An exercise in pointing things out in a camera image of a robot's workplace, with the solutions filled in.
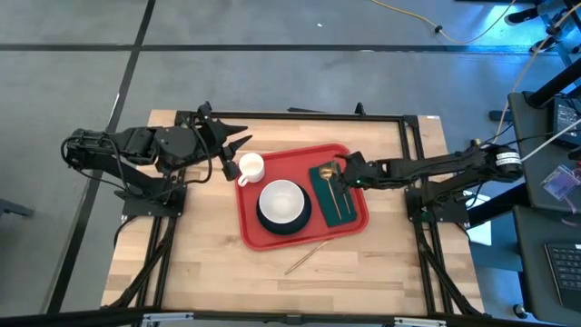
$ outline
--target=wooden table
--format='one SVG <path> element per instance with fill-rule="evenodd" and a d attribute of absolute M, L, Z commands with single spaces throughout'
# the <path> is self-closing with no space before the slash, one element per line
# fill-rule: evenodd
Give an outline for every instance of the wooden table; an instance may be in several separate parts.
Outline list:
<path fill-rule="evenodd" d="M 151 126 L 172 126 L 175 111 L 153 110 Z M 252 139 L 238 152 L 270 153 L 341 143 L 367 160 L 401 157 L 398 125 L 388 122 L 225 119 L 248 125 Z M 419 117 L 427 157 L 447 152 L 436 116 Z M 413 136 L 408 132 L 413 147 Z M 188 168 L 186 180 L 206 174 L 206 164 Z M 162 307 L 188 311 L 303 312 L 425 315 L 416 240 L 403 190 L 368 190 L 369 225 L 358 234 L 332 240 L 289 275 L 284 272 L 319 243 L 255 252 L 241 240 L 234 184 L 219 160 L 214 175 L 188 189 L 178 220 Z M 144 171 L 157 174 L 152 167 Z M 140 217 L 121 232 L 103 304 L 116 300 L 143 265 L 152 217 Z M 458 288 L 483 310 L 466 235 L 452 223 L 439 225 L 446 268 Z M 156 281 L 153 272 L 150 287 Z M 439 286 L 432 272 L 437 309 Z M 146 303 L 152 303 L 148 292 Z"/>

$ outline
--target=concrete floor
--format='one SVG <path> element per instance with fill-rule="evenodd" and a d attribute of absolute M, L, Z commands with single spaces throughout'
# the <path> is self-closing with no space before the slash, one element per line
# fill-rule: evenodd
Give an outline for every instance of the concrete floor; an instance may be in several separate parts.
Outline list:
<path fill-rule="evenodd" d="M 506 7 L 440 0 L 392 5 L 428 15 L 457 38 L 484 30 Z M 0 44 L 133 44 L 147 1 L 4 0 Z M 519 5 L 511 12 L 525 7 Z M 369 1 L 167 0 L 153 10 L 146 44 L 446 45 L 428 26 Z M 500 22 L 477 45 L 529 46 L 540 21 Z M 157 109 L 284 111 L 289 106 L 351 113 L 436 114 L 449 150 L 496 131 L 527 54 L 354 52 L 141 52 L 119 130 L 143 125 Z M 58 147 L 74 128 L 107 124 L 129 52 L 0 52 L 0 198 L 36 209 L 34 218 L 0 219 L 0 316 L 43 309 L 85 180 L 62 163 Z M 542 54 L 518 90 L 534 90 L 564 68 Z M 503 136 L 510 140 L 514 135 Z M 508 188 L 487 184 L 482 193 Z M 64 311 L 97 308 L 113 253 L 122 203 L 101 186 Z M 486 311 L 513 319 L 517 276 L 477 268 Z M 224 322 L 196 325 L 223 326 Z M 244 326 L 261 324 L 247 322 Z"/>

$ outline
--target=white mug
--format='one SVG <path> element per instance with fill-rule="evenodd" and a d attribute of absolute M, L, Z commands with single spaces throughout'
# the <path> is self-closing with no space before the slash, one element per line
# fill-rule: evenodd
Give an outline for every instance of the white mug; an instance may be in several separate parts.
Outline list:
<path fill-rule="evenodd" d="M 238 167 L 242 175 L 238 179 L 238 185 L 244 186 L 246 183 L 257 183 L 264 177 L 264 160 L 259 154 L 245 154 L 240 158 Z"/>

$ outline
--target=gold spoon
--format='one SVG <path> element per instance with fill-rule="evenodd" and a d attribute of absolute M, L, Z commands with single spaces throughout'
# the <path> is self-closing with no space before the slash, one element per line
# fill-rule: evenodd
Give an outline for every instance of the gold spoon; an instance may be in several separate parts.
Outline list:
<path fill-rule="evenodd" d="M 327 184 L 329 185 L 330 196 L 333 197 L 333 202 L 335 203 L 335 209 L 337 209 L 337 214 L 339 215 L 339 220 L 343 220 L 341 218 L 341 212 L 339 211 L 339 206 L 337 205 L 337 200 L 335 200 L 335 193 L 333 192 L 333 189 L 330 187 L 330 178 L 333 176 L 333 169 L 331 167 L 328 167 L 328 166 L 322 166 L 321 168 L 319 168 L 319 176 L 320 176 L 320 178 L 327 181 Z"/>
<path fill-rule="evenodd" d="M 339 175 L 339 169 L 337 168 L 337 162 L 330 162 L 330 167 L 333 169 L 333 173 Z M 347 202 L 347 195 L 343 194 L 343 200 L 345 200 L 345 206 L 347 206 L 347 212 L 351 214 L 351 209 L 349 208 L 349 202 Z"/>

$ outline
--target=keyboard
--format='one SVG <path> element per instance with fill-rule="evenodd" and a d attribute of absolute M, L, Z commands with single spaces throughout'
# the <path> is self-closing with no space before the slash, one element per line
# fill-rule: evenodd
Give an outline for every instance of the keyboard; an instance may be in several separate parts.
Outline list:
<path fill-rule="evenodd" d="M 581 243 L 547 243 L 545 250 L 561 305 L 581 312 Z"/>

